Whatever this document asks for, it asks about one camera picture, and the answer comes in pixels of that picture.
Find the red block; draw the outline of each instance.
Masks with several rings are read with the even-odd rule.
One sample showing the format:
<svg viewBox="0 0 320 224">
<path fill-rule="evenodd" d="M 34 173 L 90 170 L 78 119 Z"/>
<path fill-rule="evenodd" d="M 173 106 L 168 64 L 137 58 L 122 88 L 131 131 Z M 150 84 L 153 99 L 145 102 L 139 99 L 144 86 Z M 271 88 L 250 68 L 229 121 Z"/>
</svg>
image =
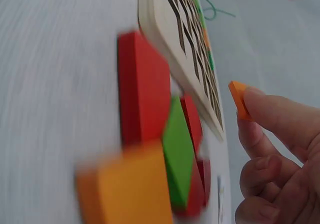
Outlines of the red block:
<svg viewBox="0 0 320 224">
<path fill-rule="evenodd" d="M 207 206 L 210 197 L 210 188 L 211 188 L 211 167 L 210 160 L 197 160 L 197 165 L 199 173 L 202 180 L 202 185 L 204 188 L 205 199 L 203 206 Z"/>
<path fill-rule="evenodd" d="M 118 78 L 122 142 L 160 138 L 170 112 L 170 70 L 138 31 L 118 37 Z"/>
<path fill-rule="evenodd" d="M 196 160 L 193 161 L 191 185 L 188 197 L 188 203 L 185 210 L 176 209 L 174 213 L 179 217 L 195 218 L 201 214 L 205 202 L 205 192 L 197 166 Z"/>
<path fill-rule="evenodd" d="M 184 95 L 181 99 L 184 117 L 188 125 L 189 133 L 193 143 L 194 152 L 197 154 L 203 137 L 201 122 L 196 105 L 189 95 Z"/>
</svg>

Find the wooden puzzle block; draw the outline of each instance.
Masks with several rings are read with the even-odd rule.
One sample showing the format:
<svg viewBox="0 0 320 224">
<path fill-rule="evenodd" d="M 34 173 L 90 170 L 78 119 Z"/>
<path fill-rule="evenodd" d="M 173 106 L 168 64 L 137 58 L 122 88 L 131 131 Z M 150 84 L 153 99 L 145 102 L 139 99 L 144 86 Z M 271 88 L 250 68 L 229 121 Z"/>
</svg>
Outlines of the wooden puzzle block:
<svg viewBox="0 0 320 224">
<path fill-rule="evenodd" d="M 118 75 L 122 142 L 160 138 L 170 112 L 170 70 L 138 31 L 118 38 Z"/>
<path fill-rule="evenodd" d="M 80 170 L 76 184 L 86 224 L 173 224 L 160 140 Z"/>
<path fill-rule="evenodd" d="M 175 213 L 180 217 L 197 217 L 201 214 L 204 202 L 205 191 L 197 166 L 197 161 L 194 160 L 192 165 L 191 185 L 187 207 L 184 210 L 177 209 L 175 210 Z"/>
<path fill-rule="evenodd" d="M 253 121 L 244 101 L 244 92 L 246 88 L 247 86 L 239 81 L 233 80 L 229 83 L 229 90 L 238 110 L 238 117 L 243 120 Z"/>
<path fill-rule="evenodd" d="M 195 153 L 179 97 L 171 101 L 162 138 L 171 205 L 186 208 Z"/>
<path fill-rule="evenodd" d="M 168 60 L 173 78 L 190 91 L 199 114 L 222 141 L 219 85 L 199 0 L 139 0 L 138 19 L 143 35 Z"/>
<path fill-rule="evenodd" d="M 211 167 L 210 160 L 197 160 L 198 170 L 201 176 L 201 181 L 204 189 L 204 202 L 203 205 L 206 207 L 209 203 L 210 189 L 211 189 Z"/>
<path fill-rule="evenodd" d="M 194 152 L 198 153 L 203 133 L 197 108 L 189 95 L 181 97 L 180 101 L 188 125 Z"/>
</svg>

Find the green diamond block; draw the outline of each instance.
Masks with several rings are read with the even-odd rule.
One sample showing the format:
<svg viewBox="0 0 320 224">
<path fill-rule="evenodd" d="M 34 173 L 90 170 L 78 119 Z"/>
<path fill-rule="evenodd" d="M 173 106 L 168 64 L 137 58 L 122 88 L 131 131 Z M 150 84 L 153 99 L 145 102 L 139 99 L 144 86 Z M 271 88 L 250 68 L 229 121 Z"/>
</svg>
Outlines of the green diamond block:
<svg viewBox="0 0 320 224">
<path fill-rule="evenodd" d="M 195 153 L 178 96 L 171 100 L 170 116 L 162 138 L 171 205 L 185 208 Z"/>
</svg>

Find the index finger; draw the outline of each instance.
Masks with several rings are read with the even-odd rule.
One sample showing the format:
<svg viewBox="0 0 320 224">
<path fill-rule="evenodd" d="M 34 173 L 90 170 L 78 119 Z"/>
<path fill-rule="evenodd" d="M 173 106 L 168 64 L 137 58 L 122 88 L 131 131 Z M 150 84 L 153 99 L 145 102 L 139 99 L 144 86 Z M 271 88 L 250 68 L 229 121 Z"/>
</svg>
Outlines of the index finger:
<svg viewBox="0 0 320 224">
<path fill-rule="evenodd" d="M 243 99 L 254 121 L 273 132 L 293 153 L 295 149 L 308 150 L 320 135 L 320 111 L 315 107 L 266 95 L 254 87 L 244 91 Z"/>
</svg>

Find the yellow block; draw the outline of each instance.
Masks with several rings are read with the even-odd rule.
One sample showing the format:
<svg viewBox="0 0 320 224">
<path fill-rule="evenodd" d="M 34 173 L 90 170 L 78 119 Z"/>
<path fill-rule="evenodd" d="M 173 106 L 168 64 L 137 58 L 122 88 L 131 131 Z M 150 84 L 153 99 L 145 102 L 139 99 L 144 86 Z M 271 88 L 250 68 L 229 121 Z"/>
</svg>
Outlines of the yellow block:
<svg viewBox="0 0 320 224">
<path fill-rule="evenodd" d="M 173 224 L 160 140 L 79 171 L 76 184 L 86 224 Z"/>
</svg>

